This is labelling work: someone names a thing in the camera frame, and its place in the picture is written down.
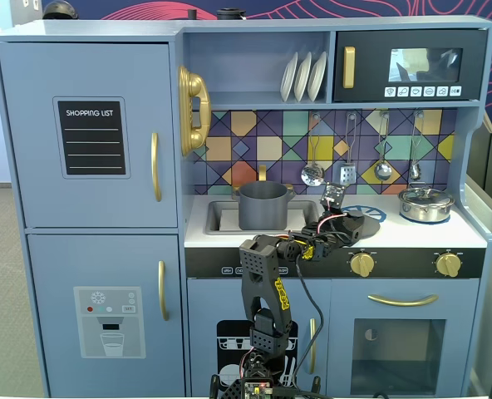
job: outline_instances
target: microwave screen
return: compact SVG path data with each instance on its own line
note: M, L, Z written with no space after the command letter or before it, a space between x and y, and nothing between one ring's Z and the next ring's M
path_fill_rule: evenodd
M458 81L459 48L394 48L388 81Z

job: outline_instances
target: red wire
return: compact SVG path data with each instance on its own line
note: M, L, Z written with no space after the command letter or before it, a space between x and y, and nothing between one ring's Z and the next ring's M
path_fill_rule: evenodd
M240 358L240 364L239 364L239 375L242 378L243 377L243 364L244 364L244 359L253 351L253 347L250 348L249 351L247 351L241 358Z
M327 218L325 218L324 220L322 220L319 224L318 224L318 228L317 228L317 234L320 234L320 228L322 227L322 224L326 223L328 220L330 219L335 219L335 218L340 218L341 216L346 216L347 214L334 214L333 216L329 216Z

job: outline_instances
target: microwave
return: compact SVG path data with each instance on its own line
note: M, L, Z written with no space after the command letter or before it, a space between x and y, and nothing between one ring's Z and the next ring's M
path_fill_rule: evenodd
M488 31L337 34L333 101L479 100Z

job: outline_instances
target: play kitchen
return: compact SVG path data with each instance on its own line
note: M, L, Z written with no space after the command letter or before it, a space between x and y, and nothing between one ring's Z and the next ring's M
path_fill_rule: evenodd
M322 317L297 263L281 262L284 386L318 376L335 397L467 394L492 239L464 182L492 22L72 29L0 34L47 395L206 397L213 374L225 391L252 344L239 246L289 230L318 245L299 267Z

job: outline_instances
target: silver pot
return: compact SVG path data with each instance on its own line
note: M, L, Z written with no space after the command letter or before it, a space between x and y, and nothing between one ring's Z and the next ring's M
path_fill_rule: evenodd
M288 201L296 193L274 181L253 181L234 190L239 202L239 227L242 230L285 230Z
M398 197L401 216L422 223L446 220L455 203L455 199L444 191L427 188L405 189Z

